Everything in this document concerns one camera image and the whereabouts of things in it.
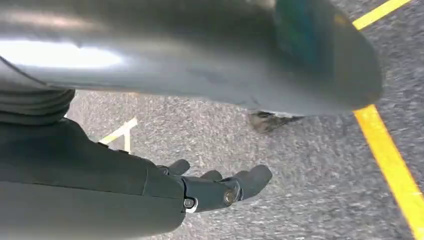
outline yellow painted line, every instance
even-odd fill
[[[359,30],[363,29],[410,1],[389,0],[353,24]],[[376,106],[371,105],[355,111],[354,114],[413,236],[417,240],[424,240],[423,194],[396,148]]]
[[[126,122],[124,125],[122,125],[120,128],[109,134],[108,136],[104,137],[99,142],[102,144],[110,144],[115,139],[119,138],[120,136],[124,135],[125,133],[129,132],[130,129],[137,126],[137,118],[133,118],[130,121]]]
[[[403,5],[409,3],[411,0],[389,0],[386,3],[383,3],[376,9],[370,11],[369,13],[365,14],[358,20],[353,22],[353,25],[361,30],[376,21],[380,20],[384,16],[388,15],[389,13],[395,11],[396,9],[402,7]]]

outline bolt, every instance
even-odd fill
[[[236,195],[235,195],[235,193],[234,193],[234,191],[233,190],[227,190],[225,193],[224,193],[224,203],[227,205],[227,206],[230,206],[231,204],[233,204],[235,201],[236,201]]]
[[[195,206],[195,201],[193,199],[190,199],[190,198],[184,199],[184,207],[186,207],[187,209],[191,209],[194,206]]]

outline white painted line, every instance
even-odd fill
[[[135,126],[137,126],[137,124],[138,124],[137,123],[137,118],[134,117],[130,121],[124,123],[124,125],[122,125],[120,128],[116,129],[114,132],[112,132],[108,136],[104,137],[99,142],[102,143],[102,144],[110,144],[113,140],[115,140],[115,139],[119,138],[120,136],[124,135],[126,132],[129,132],[130,129],[132,129]]]

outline asphalt pavement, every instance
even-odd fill
[[[384,0],[333,0],[352,20]],[[385,69],[377,105],[396,146],[424,190],[424,2],[412,0],[363,32]],[[269,186],[230,208],[190,214],[153,240],[413,239],[352,114],[309,117],[270,134],[247,111],[202,99],[79,91],[68,117],[98,141],[136,117],[133,154],[166,165],[187,159],[188,174],[224,176],[257,164]],[[123,137],[113,148],[124,147]]]

